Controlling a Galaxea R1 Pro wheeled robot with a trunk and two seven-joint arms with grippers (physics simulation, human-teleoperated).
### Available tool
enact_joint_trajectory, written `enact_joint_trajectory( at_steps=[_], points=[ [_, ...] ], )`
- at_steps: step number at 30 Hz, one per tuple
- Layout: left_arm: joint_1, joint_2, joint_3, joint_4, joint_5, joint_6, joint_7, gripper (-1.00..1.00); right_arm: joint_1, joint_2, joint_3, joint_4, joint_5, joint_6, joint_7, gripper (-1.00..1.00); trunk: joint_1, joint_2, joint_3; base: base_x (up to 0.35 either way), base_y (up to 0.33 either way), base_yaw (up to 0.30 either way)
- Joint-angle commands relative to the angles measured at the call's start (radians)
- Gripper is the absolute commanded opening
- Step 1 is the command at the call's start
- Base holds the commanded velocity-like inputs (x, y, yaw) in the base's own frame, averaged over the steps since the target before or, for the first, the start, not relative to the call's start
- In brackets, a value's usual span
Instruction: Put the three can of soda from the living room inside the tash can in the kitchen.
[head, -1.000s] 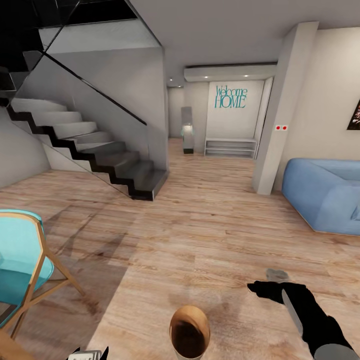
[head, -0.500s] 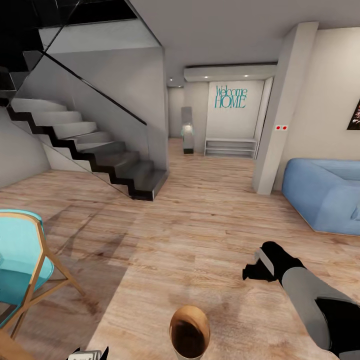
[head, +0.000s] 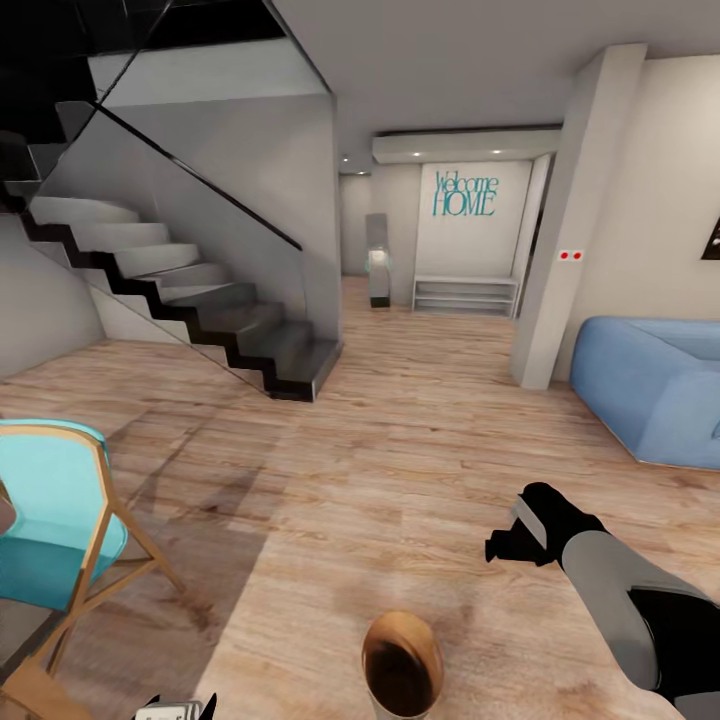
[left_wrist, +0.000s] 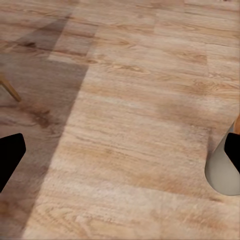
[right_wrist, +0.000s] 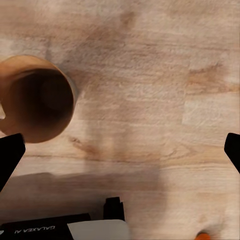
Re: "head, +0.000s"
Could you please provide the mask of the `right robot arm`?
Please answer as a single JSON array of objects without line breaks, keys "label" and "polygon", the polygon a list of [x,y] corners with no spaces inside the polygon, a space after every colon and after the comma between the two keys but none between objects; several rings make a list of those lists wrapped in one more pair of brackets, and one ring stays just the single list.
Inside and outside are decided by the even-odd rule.
[{"label": "right robot arm", "polygon": [[720,720],[720,608],[549,484],[524,489],[508,507],[511,530],[495,529],[485,541],[485,560],[556,559],[636,688],[654,688],[684,720]]}]

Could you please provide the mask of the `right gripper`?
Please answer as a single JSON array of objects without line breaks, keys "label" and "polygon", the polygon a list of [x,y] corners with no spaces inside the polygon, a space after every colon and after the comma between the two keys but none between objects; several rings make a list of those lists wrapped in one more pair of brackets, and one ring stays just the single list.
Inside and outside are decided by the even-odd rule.
[{"label": "right gripper", "polygon": [[527,545],[519,535],[515,525],[510,531],[495,529],[490,540],[485,541],[485,560],[490,562],[494,557],[504,560],[530,561],[536,564],[553,563],[555,557],[549,555],[544,547]]}]

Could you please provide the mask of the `trash can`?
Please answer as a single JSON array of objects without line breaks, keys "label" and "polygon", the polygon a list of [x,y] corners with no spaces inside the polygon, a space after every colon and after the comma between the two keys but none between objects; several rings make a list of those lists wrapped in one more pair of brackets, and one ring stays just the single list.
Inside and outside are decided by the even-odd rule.
[{"label": "trash can", "polygon": [[377,720],[423,720],[441,695],[445,664],[439,640],[411,612],[388,611],[371,624],[361,664]]}]

